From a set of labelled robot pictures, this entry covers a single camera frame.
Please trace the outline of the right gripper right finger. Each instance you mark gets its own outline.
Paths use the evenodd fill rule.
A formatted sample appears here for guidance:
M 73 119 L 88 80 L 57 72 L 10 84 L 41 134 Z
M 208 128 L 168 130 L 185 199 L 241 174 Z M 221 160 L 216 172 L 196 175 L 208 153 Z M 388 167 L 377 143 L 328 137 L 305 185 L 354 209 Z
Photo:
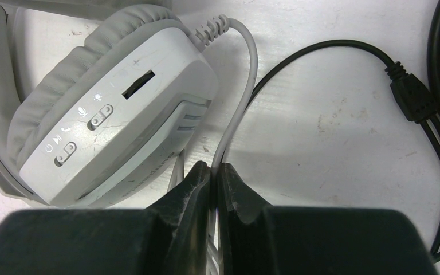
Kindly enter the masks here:
M 217 173 L 219 252 L 223 274 L 268 274 L 272 264 L 263 210 L 269 203 L 232 164 Z

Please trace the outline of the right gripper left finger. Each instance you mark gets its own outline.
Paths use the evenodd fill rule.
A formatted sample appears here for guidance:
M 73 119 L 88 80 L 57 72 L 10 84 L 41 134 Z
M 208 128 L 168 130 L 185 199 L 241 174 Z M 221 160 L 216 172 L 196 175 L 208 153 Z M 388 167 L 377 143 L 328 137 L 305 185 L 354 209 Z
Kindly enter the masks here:
M 185 179 L 149 206 L 157 214 L 146 274 L 205 274 L 210 169 L 198 161 Z

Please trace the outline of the white grey headphones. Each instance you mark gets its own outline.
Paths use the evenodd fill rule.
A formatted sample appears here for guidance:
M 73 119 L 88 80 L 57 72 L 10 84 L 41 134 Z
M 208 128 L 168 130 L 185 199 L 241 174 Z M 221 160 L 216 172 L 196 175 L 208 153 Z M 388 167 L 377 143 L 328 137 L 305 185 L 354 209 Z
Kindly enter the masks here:
M 201 122 L 218 79 L 202 52 L 220 15 L 191 31 L 164 4 L 27 1 L 100 25 L 29 93 L 15 83 L 0 4 L 0 192 L 59 208 L 108 207 L 155 180 Z

